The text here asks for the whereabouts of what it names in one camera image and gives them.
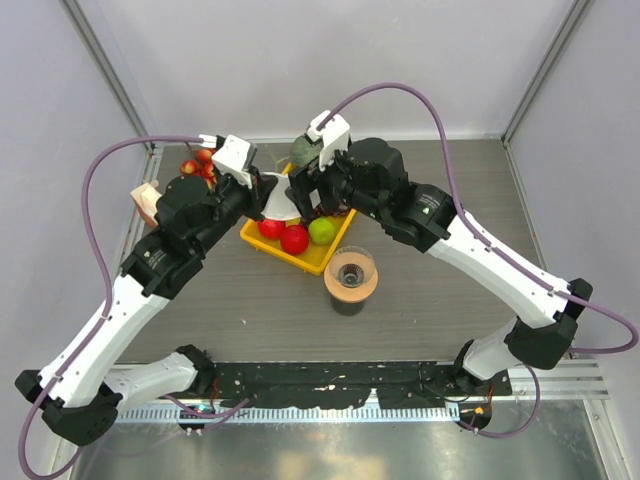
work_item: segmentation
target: gray table surface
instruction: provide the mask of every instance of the gray table surface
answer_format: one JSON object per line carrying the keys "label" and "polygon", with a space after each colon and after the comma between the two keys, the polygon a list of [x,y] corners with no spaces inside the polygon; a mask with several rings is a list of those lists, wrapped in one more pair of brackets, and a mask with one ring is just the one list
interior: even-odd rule
{"label": "gray table surface", "polygon": [[[449,190],[439,142],[394,146],[412,180]],[[288,153],[285,144],[270,148],[277,157]],[[537,263],[501,143],[454,141],[451,150],[465,208]],[[165,148],[161,191],[186,158],[186,147]],[[254,164],[274,170],[263,145]],[[203,271],[143,329],[121,361],[155,361],[188,343],[220,361],[451,360],[464,342],[489,334],[513,315],[457,269],[394,242],[374,221],[357,215],[342,245],[371,252],[380,283],[360,314],[340,316],[322,277],[257,252],[240,239],[243,223],[214,247]]]}

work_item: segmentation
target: red apple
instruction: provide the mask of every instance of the red apple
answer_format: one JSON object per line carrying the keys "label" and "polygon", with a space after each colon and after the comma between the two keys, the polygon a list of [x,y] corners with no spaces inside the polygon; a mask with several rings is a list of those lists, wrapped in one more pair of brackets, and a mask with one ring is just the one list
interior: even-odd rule
{"label": "red apple", "polygon": [[280,238],[280,235],[282,235],[285,228],[287,228],[287,224],[281,220],[270,220],[267,218],[262,222],[258,222],[258,231],[260,232],[260,235],[272,240]]}
{"label": "red apple", "polygon": [[213,178],[216,176],[215,171],[213,170],[213,163],[207,163],[204,167],[202,167],[202,171],[200,175],[204,178]]}
{"label": "red apple", "polygon": [[182,165],[180,165],[180,171],[186,175],[197,173],[200,171],[200,164],[195,160],[185,160],[182,162]]}
{"label": "red apple", "polygon": [[196,160],[203,165],[207,165],[213,161],[211,160],[213,153],[211,153],[211,150],[207,150],[206,148],[204,150],[196,150],[193,155],[196,157]]}
{"label": "red apple", "polygon": [[289,255],[300,255],[309,246],[309,234],[300,225],[289,225],[280,235],[280,246]]}

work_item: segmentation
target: black base bracket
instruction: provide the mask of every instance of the black base bracket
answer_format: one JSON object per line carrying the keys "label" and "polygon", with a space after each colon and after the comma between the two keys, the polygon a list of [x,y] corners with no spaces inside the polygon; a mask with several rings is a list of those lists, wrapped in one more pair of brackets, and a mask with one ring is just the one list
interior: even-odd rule
{"label": "black base bracket", "polygon": [[[218,398],[231,407],[248,398],[256,408],[344,409],[364,405],[376,389],[382,409],[442,407],[466,397],[455,382],[457,369],[438,362],[218,363]],[[511,395],[508,373],[500,372],[474,395]]]}

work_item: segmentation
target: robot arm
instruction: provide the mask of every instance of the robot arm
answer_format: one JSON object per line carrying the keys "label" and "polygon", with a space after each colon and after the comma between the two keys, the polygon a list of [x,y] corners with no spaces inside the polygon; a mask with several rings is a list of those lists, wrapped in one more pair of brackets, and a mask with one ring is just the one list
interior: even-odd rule
{"label": "robot arm", "polygon": [[[213,365],[188,345],[158,362],[109,373],[138,332],[202,269],[206,253],[242,216],[263,220],[277,179],[252,166],[256,148],[237,137],[210,137],[218,183],[210,191],[198,177],[178,177],[156,202],[158,223],[122,264],[113,285],[113,306],[91,343],[71,363],[41,405],[51,430],[76,445],[92,443],[120,411],[159,396],[189,390],[204,393]],[[34,402],[100,320],[104,304],[71,344],[49,365],[24,371],[16,386]]]}
{"label": "robot arm", "polygon": [[394,240],[462,270],[516,312],[502,329],[468,342],[458,355],[452,380],[467,393],[475,393],[496,373],[520,363],[553,368],[571,345],[583,307],[540,287],[493,250],[497,247],[509,254],[554,291],[588,299],[591,286],[582,279],[569,283],[541,270],[465,213],[491,241],[491,247],[486,247],[463,223],[448,193],[409,181],[402,154],[384,140],[367,138],[351,143],[349,126],[339,115],[323,130],[326,137],[317,132],[315,125],[326,115],[312,121],[307,131],[310,143],[314,139],[323,142],[320,156],[289,174],[289,197],[303,217],[313,215],[308,196],[317,189],[325,211],[339,204],[356,209],[379,222]]}

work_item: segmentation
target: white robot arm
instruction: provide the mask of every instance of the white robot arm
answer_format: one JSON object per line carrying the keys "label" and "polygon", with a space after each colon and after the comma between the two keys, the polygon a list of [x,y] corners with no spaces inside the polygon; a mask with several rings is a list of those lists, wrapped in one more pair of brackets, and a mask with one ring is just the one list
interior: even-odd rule
{"label": "white robot arm", "polygon": [[40,405],[42,418],[54,433],[76,445],[95,441],[123,410],[172,392],[202,395],[211,387],[213,363],[192,345],[158,362],[109,373],[138,332],[200,271],[205,254],[242,216],[264,219],[261,212],[278,179],[252,166],[255,145],[237,137],[207,138],[218,147],[215,190],[194,176],[170,182],[155,205],[158,227],[123,262],[108,318],[91,342],[58,377],[63,362],[101,321],[104,304],[53,362],[40,371],[23,371],[15,382],[34,403],[56,380]]}

